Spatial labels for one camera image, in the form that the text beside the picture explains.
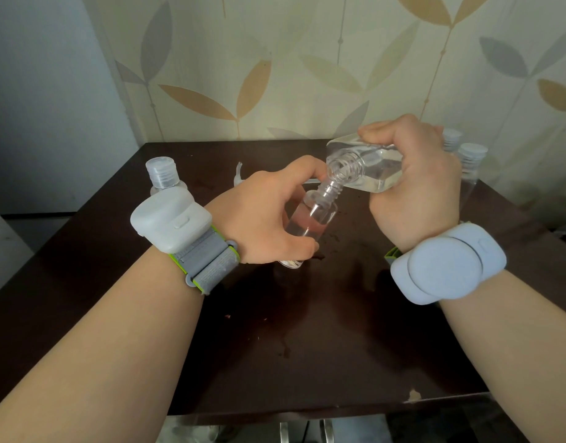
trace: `hand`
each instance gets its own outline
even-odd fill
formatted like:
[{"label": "hand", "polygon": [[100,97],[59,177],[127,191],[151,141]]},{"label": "hand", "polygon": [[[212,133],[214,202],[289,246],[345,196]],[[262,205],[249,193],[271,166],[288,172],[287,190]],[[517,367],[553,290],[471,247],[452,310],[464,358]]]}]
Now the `hand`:
[{"label": "hand", "polygon": [[359,129],[364,141],[393,143],[404,156],[398,182],[369,200],[375,222],[403,253],[459,223],[461,165],[442,150],[442,131],[410,114]]},{"label": "hand", "polygon": [[259,171],[206,205],[213,224],[226,239],[235,240],[243,263],[306,260],[318,249],[314,238],[292,236],[285,203],[297,204],[309,178],[326,177],[326,163],[305,155],[277,172]]}]

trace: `white wrist device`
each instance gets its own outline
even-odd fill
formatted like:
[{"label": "white wrist device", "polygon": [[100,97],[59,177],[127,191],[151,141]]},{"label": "white wrist device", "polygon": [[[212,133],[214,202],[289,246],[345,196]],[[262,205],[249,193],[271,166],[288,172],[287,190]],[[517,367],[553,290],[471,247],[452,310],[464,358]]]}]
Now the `white wrist device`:
[{"label": "white wrist device", "polygon": [[390,271],[404,296],[417,305],[464,297],[506,266],[506,256],[482,227],[465,223],[421,242]]},{"label": "white wrist device", "polygon": [[240,262],[234,241],[226,241],[212,227],[212,216],[183,186],[172,186],[141,202],[131,214],[131,225],[187,274],[189,286],[203,294]]}]

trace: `leaf-patterned wallpaper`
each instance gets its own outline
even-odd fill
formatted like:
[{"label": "leaf-patterned wallpaper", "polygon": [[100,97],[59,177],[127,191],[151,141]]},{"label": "leaf-patterned wallpaper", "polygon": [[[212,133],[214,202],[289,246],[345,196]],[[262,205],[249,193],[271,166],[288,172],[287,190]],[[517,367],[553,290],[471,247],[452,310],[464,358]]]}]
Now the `leaf-patterned wallpaper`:
[{"label": "leaf-patterned wallpaper", "polygon": [[330,138],[414,113],[566,221],[566,0],[95,0],[149,141]]}]

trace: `table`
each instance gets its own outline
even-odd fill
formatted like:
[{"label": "table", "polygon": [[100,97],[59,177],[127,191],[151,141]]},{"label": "table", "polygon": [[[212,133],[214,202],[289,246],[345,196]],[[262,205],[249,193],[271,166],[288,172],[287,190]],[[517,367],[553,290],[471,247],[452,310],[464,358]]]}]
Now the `table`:
[{"label": "table", "polygon": [[[324,157],[325,140],[148,143],[0,291],[0,401],[148,248],[131,211],[144,163],[167,155],[205,204],[242,176]],[[169,413],[191,424],[386,413],[486,398],[441,310],[410,304],[383,255],[368,194],[346,189],[300,270],[245,265],[205,299]],[[462,215],[503,246],[509,270],[566,310],[566,245],[479,183]],[[410,391],[422,400],[409,402]]]}]

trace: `clear plastic bottle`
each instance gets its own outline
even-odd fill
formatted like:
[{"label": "clear plastic bottle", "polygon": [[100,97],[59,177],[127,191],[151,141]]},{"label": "clear plastic bottle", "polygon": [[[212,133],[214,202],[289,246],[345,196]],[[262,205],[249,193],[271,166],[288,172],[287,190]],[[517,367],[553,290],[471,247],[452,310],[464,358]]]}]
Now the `clear plastic bottle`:
[{"label": "clear plastic bottle", "polygon": [[[285,231],[293,236],[308,236],[316,241],[320,239],[326,226],[338,211],[334,201],[342,190],[343,184],[328,179],[323,181],[317,190],[305,193],[301,204],[289,219]],[[290,269],[297,269],[303,261],[286,260],[279,263]]]},{"label": "clear plastic bottle", "polygon": [[444,129],[443,130],[443,150],[453,154],[460,147],[461,133],[456,129]]},{"label": "clear plastic bottle", "polygon": [[487,153],[488,148],[476,143],[463,143],[457,150],[457,157],[461,162],[460,209],[478,182],[478,170]]},{"label": "clear plastic bottle", "polygon": [[176,163],[170,157],[152,158],[146,161],[145,167],[152,182],[152,188],[149,191],[150,195],[172,186],[187,187],[185,182],[178,177]]},{"label": "clear plastic bottle", "polygon": [[396,146],[371,145],[353,133],[326,145],[329,178],[348,188],[381,193],[402,174],[402,154]]}]

